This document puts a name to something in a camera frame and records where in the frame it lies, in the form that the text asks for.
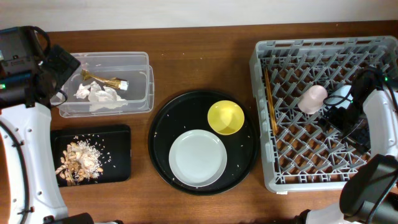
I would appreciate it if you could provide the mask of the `blue cup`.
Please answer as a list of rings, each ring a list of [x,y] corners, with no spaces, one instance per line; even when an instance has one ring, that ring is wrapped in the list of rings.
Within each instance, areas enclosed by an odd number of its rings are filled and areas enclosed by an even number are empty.
[[[349,93],[350,89],[351,85],[343,85],[341,88],[337,89],[335,92],[331,94],[333,97],[327,99],[326,103],[334,105],[337,108],[342,107],[344,109],[347,109],[347,107],[351,103],[351,100],[353,99],[351,95],[349,95],[347,99],[341,102],[340,104],[338,104],[338,102],[342,100],[341,97],[345,97]]]

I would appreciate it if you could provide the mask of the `pink cup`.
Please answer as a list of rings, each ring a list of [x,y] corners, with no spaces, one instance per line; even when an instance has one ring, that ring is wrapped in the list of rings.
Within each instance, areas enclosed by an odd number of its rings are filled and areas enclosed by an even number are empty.
[[[327,90],[323,86],[313,85],[300,97],[298,108],[306,114],[314,114],[321,109],[327,96]]]

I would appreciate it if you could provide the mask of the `white napkin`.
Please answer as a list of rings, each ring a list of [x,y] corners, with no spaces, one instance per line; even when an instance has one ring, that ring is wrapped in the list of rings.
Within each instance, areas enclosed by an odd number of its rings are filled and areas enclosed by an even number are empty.
[[[74,96],[77,99],[87,99],[91,103],[90,112],[98,111],[102,108],[112,110],[127,105],[126,100],[121,98],[114,88],[108,86],[101,88],[96,81],[89,85],[80,84]]]

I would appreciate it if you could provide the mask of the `brown coffee sachet wrapper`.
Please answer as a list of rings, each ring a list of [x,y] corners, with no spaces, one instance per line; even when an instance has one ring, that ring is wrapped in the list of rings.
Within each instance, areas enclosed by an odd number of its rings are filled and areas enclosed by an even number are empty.
[[[116,90],[128,90],[129,82],[127,80],[122,80],[119,78],[103,78],[91,73],[87,70],[81,71],[81,76],[84,80],[89,80],[91,78],[105,84],[108,87],[114,88]]]

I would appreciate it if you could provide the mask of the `wooden chopstick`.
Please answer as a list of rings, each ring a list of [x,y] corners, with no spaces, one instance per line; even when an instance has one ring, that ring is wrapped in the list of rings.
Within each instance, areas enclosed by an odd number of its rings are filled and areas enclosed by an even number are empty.
[[[266,81],[267,97],[268,97],[270,114],[271,114],[271,123],[275,126],[276,122],[275,122],[274,104],[273,104],[273,100],[272,100],[271,84],[270,84],[269,75],[268,75],[266,68],[264,69],[264,74],[265,74],[265,81]]]
[[[270,116],[271,116],[272,132],[273,132],[274,136],[276,136],[277,123],[276,123],[275,110],[274,110],[274,104],[273,104],[273,99],[272,99],[271,83],[269,80],[269,75],[268,75],[267,70],[265,70],[265,81],[266,81],[267,99],[268,99]]]

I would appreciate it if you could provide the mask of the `food scraps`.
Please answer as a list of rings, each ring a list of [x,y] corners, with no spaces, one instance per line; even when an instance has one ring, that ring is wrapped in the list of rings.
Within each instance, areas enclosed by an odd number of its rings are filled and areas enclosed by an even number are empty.
[[[57,159],[60,165],[55,166],[55,175],[67,186],[81,185],[86,182],[98,184],[100,178],[108,171],[105,165],[112,165],[112,154],[105,149],[104,139],[92,141],[91,137],[98,135],[75,135],[72,140],[67,140],[67,145],[62,147],[62,155]]]

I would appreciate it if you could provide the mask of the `yellow bowl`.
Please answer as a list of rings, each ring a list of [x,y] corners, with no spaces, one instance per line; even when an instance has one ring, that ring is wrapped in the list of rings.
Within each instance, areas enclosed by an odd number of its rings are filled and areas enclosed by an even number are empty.
[[[210,128],[220,135],[232,135],[238,132],[245,122],[243,109],[235,102],[221,100],[208,110],[207,120]]]

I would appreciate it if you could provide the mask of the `grey plate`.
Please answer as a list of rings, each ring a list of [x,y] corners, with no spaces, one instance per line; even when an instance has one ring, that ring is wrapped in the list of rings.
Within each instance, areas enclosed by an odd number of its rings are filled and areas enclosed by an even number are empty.
[[[227,160],[221,139],[202,129],[181,134],[169,151],[173,175],[181,183],[197,188],[215,183],[226,169]]]

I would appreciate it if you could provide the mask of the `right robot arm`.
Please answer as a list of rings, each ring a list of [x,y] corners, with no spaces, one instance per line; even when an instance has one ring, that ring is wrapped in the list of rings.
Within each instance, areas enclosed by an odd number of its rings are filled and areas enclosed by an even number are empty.
[[[346,139],[366,118],[371,158],[345,184],[340,201],[304,210],[294,223],[397,223],[397,81],[379,68],[367,67],[352,81],[353,97],[337,128]]]

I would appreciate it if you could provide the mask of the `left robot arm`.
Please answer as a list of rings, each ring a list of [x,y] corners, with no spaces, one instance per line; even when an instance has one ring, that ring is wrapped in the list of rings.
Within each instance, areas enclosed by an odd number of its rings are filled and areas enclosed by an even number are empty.
[[[70,216],[60,193],[50,143],[50,99],[80,66],[58,45],[32,68],[1,80],[1,139],[11,196],[9,223],[92,223]]]

